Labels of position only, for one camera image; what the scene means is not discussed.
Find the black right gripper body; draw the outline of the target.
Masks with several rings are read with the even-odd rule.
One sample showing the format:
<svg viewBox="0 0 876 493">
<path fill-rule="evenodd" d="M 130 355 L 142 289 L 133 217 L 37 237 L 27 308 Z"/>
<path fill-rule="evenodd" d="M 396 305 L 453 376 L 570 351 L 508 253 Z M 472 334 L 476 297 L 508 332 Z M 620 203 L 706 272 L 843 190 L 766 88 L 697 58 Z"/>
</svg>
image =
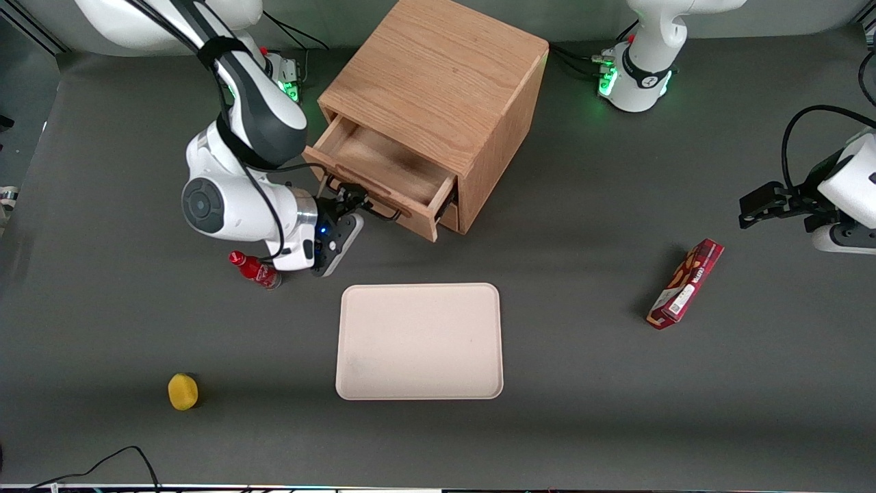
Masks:
<svg viewBox="0 0 876 493">
<path fill-rule="evenodd" d="M 317 238 L 342 238 L 350 236 L 356 227 L 360 227 L 360 216 L 355 213 L 344 214 L 344 201 L 339 197 L 316 199 L 317 205 Z"/>
</svg>

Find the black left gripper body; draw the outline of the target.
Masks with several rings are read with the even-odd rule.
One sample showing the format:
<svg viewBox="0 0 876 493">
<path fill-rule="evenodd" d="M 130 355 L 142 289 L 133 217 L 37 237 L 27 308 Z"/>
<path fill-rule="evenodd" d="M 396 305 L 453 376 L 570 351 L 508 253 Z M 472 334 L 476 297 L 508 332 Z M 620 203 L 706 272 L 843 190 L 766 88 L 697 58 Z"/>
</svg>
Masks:
<svg viewBox="0 0 876 493">
<path fill-rule="evenodd" d="M 853 225 L 853 218 L 841 212 L 819 191 L 819 185 L 832 177 L 841 164 L 845 164 L 847 159 L 841 159 L 841 154 L 842 151 L 836 151 L 814 165 L 800 184 L 793 184 L 788 159 L 786 159 L 786 187 L 792 194 L 790 209 L 792 212 L 806 216 L 803 223 L 807 233 L 814 233 L 820 227 Z"/>
</svg>

